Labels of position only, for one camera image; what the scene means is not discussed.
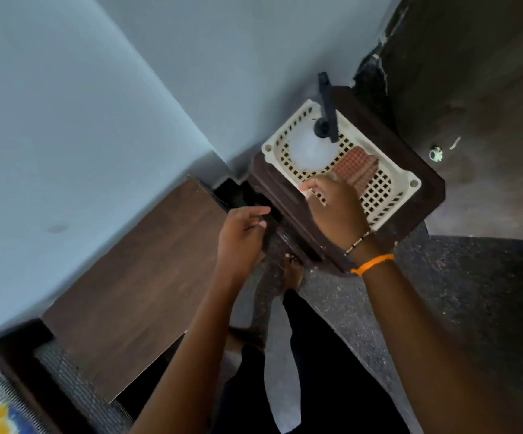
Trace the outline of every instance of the leg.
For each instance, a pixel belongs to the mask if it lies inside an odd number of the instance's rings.
[[[279,434],[265,394],[265,355],[246,344],[236,375],[223,389],[212,434]]]
[[[301,264],[287,257],[284,272],[285,283],[290,283],[284,286],[284,307],[292,327],[292,352],[300,376],[302,428],[408,433],[388,393],[297,294],[303,274]],[[301,275],[291,276],[289,272]]]

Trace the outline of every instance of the speckled floor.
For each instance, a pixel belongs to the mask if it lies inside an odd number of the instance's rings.
[[[300,422],[300,388],[287,315],[279,298],[273,298],[281,284],[274,258],[281,252],[277,242],[240,294],[231,324],[253,324],[261,334],[267,332],[265,386],[274,418],[286,432]],[[508,390],[523,414],[523,242],[430,237],[421,224],[395,255],[432,313],[478,368]],[[421,432],[362,280],[307,271],[300,294],[386,387],[411,431]],[[226,360],[226,374],[237,363]]]

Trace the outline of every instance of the black handle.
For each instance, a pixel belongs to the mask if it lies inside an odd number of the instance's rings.
[[[322,117],[314,124],[314,133],[320,138],[330,138],[332,143],[338,143],[338,118],[336,107],[332,102],[332,85],[326,72],[318,73]]]

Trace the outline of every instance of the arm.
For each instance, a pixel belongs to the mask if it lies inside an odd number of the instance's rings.
[[[262,249],[266,224],[258,216],[269,212],[269,207],[229,212],[211,287],[131,434],[206,431],[231,309]]]
[[[343,250],[370,229],[352,187],[321,176],[300,188],[318,189],[326,196],[326,206],[310,196],[309,208],[322,232]],[[353,250],[352,257],[359,267],[382,254],[371,235]],[[395,263],[380,263],[363,278],[388,351],[424,432],[514,432],[488,383],[432,317]]]

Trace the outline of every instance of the lattice basket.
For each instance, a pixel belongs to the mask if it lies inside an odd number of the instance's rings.
[[[398,167],[357,127],[352,125],[339,111],[338,136],[340,143],[334,161],[321,170],[302,170],[291,159],[289,137],[304,120],[320,118],[320,105],[306,101],[298,111],[261,147],[265,160],[276,167],[296,188],[314,175],[327,174],[354,146],[360,146],[367,154],[375,155],[379,168],[374,178],[360,197],[370,227],[377,231],[421,186],[420,178]],[[326,198],[317,194],[323,204]]]

